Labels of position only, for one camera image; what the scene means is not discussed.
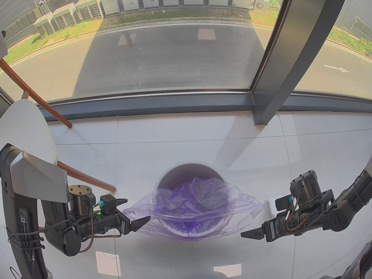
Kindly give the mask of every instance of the grass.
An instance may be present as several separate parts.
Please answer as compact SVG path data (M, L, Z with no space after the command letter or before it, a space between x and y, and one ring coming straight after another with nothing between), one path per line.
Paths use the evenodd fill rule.
M232 7L230 9L211 9L204 7L190 7L190 8L167 8L159 10L148 10L143 12L133 12L130 14L122 14L120 16L109 17L106 19L95 20L90 22L83 22L79 25L64 29L62 31L53 33L51 35L44 35L40 37L39 34L31 36L21 44L18 44L8 50L8 55L4 57L7 63L12 63L23 56L34 52L44 47L48 42L58 42L68 38L78 38L83 33L97 31L100 28L110 28L125 23L135 23L139 21L185 18L185 17L209 17L209 18L224 18L224 19L240 19L245 21L253 21L256 23L267 23L274 25L278 16L278 11L269 9L267 13L249 12L248 10L237 9ZM328 39L346 45L365 55L371 54L372 43L365 40L358 40L349 35L345 40L346 32L337 27L333 27Z
M371 54L372 42L368 42L363 39L359 40L352 35L349 35L347 39L345 39L346 35L347 35L346 31L337 27L333 27L328 35L328 39L346 45L349 48L352 48L355 51L362 53L366 56L369 56Z

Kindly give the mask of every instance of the purple plastic bag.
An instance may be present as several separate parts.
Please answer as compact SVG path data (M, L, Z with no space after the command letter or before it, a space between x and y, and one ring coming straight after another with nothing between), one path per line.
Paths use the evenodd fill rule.
M195 178L175 190L151 191L123 210L131 220L151 216L139 232L176 241L204 241L230 235L248 226L262 203L235 185L216 178Z

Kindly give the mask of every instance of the road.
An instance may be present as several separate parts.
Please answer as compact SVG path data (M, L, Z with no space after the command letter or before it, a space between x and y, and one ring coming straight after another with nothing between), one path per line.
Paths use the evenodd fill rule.
M270 34L226 24L142 27L57 46L13 69L45 100L159 89L246 89ZM298 88L372 98L371 76L371 63L325 44ZM12 98L21 97L4 73L0 86Z

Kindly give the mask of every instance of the robotic arm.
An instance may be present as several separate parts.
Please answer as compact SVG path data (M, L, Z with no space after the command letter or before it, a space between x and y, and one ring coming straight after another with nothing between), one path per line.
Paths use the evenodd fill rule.
M90 187L67 187L65 171L10 144L0 151L0 177L8 241L22 279L53 279L45 267L40 232L44 231L47 241L62 253L74 256L87 251L94 238L112 237L102 236L109 229L119 230L114 237L120 237L150 220L147 216L130 221L123 215L117 206L127 199L107 194L96 203ZM38 228L37 199L41 199L45 216L43 230ZM88 239L89 246L80 250L81 242Z
M371 175L372 159L349 188L343 190L335 200L331 189L321 191L314 170L300 174L291 181L291 194L275 201L276 209L285 211L278 213L276 218L265 221L260 228L240 235L249 239L263 239L266 236L266 241L272 242L286 235L299 236L316 228L344 230L355 214L372 198ZM372 267L372 242L366 244L355 264L360 272L359 276L348 276L349 267L342 278L364 278Z

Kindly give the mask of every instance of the white tile floor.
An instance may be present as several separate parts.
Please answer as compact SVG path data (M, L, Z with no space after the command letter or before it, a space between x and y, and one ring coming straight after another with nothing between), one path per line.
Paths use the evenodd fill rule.
M337 196L365 167L372 155L372 115L351 113L280 113L255 126L251 112L152 115L81 119L66 128L49 123L58 159L114 184L114 195L128 206L145 196L161 174L187 161L205 162L265 208L247 228L270 219L268 198L289 194L298 174L314 169L323 190ZM78 181L69 178L69 184ZM108 193L93 188L96 197ZM275 242L243 239L239 234L196 243L175 242L131 233L119 239L97 239L92 249L65 257L48 243L44 258L54 279L114 278L99 274L96 253L117 254L122 278L226 278L216 266L241 264L236 278L317 279L341 275L372 238L372 205L364 207L342 232L310 231ZM39 220L43 222L42 212ZM1 278L12 278L15 266L7 253Z

